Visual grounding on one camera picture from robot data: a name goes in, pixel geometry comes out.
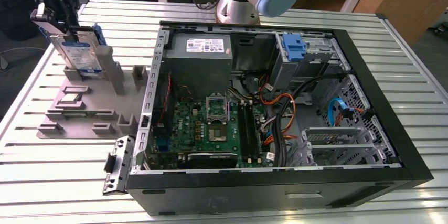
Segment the green circuit board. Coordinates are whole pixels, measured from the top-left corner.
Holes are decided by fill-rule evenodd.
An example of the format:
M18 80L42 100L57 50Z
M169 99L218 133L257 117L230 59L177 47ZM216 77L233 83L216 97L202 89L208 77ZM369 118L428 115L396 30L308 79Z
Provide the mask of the green circuit board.
M221 104L210 104L209 106L212 111L221 113ZM229 113L226 123L208 124L205 102L177 102L169 152L230 152L238 155L238 167L262 167L265 165L262 160L254 160L248 163L248 161L241 159L237 104L229 103L228 108L228 111L224 111L224 113ZM262 106L253 106L253 115L257 119L262 117ZM225 137L225 140L213 140L222 137ZM257 148L261 153L261 143L258 143Z

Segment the aluminum extrusion table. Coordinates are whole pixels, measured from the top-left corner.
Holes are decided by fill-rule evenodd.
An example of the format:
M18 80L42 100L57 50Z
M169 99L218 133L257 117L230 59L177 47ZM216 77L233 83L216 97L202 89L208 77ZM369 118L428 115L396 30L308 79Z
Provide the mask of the aluminum extrusion table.
M124 68L150 65L160 20L213 22L192 4L89 0L81 25L98 23ZM448 219L448 96L386 20L290 10L262 25L345 29L434 180L356 208L150 217L129 195L101 195L114 140L38 139L36 127L64 81L49 46L0 123L0 223L444 223Z

